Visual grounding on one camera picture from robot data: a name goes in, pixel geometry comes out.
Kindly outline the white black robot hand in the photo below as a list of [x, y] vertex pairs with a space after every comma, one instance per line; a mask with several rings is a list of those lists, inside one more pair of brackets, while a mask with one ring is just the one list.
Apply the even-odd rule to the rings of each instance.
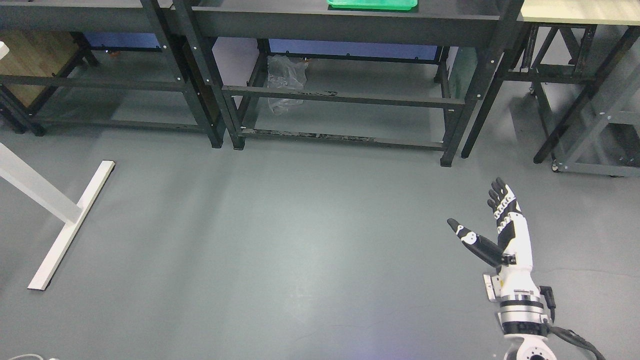
[[500, 297], [540, 298], [535, 285], [530, 230], [521, 206], [510, 186], [498, 177], [491, 183], [487, 205], [496, 221], [497, 241], [470, 230], [454, 218], [446, 223], [471, 253], [498, 270], [502, 281]]

